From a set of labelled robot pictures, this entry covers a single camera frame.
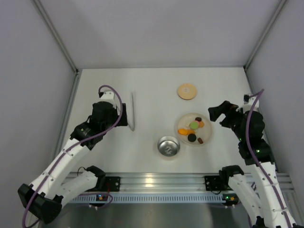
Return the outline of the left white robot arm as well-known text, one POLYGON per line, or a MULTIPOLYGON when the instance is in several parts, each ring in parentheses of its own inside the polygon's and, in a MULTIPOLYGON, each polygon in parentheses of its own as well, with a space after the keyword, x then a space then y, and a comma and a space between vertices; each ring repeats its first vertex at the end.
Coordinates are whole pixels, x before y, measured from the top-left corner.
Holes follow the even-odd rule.
POLYGON ((27 213, 38 221, 49 224, 56 219, 62 208, 85 191, 102 191, 106 173, 96 166, 73 180, 63 183, 72 168, 117 126, 127 126, 126 104, 114 107, 101 101, 93 104, 92 114, 75 127, 64 148, 52 163, 30 184, 22 184, 18 195, 25 208, 22 226, 26 227, 27 213))

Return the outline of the green round food piece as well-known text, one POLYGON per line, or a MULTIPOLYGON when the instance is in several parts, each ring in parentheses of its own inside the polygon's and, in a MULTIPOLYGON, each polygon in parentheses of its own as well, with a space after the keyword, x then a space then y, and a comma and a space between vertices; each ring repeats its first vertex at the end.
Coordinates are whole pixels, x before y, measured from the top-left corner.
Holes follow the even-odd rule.
POLYGON ((191 129, 196 130, 196 129, 198 129, 198 127, 199 127, 199 124, 198 124, 198 123, 191 122, 191 124, 190 124, 190 128, 191 128, 191 129))

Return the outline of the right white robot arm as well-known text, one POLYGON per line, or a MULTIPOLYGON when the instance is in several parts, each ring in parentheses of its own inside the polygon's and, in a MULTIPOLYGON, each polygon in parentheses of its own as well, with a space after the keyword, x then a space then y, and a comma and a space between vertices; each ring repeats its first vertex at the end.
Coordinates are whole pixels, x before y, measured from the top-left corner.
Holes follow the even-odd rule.
POLYGON ((232 189, 246 209, 254 228, 298 228, 280 189, 276 166, 269 145, 263 139, 265 123, 253 102, 239 107, 224 101, 208 109, 211 121, 222 114, 220 125, 233 131, 239 140, 238 149, 248 167, 255 186, 238 165, 222 168, 219 176, 224 186, 232 189))

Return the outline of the metal tongs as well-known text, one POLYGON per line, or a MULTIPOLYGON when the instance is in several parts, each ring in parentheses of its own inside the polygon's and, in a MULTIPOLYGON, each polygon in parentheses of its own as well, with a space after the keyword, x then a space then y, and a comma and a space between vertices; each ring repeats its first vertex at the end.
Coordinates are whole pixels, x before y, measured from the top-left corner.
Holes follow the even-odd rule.
POLYGON ((129 123, 129 128, 132 132, 135 131, 135 113, 134 113, 134 94, 131 92, 131 108, 132 108, 132 114, 131 114, 131 122, 129 123))

